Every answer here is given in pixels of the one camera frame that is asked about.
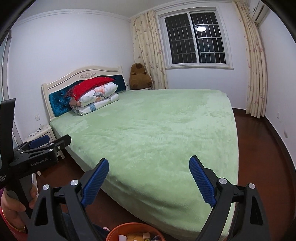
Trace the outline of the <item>person's left hand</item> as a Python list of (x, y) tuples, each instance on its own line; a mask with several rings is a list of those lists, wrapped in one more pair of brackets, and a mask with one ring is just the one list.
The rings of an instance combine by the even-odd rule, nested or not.
[(19, 213), (25, 212), (26, 207), (20, 201), (10, 197), (6, 189), (3, 189), (1, 196), (1, 213), (8, 223), (8, 226), (17, 232), (24, 232), (26, 225)]

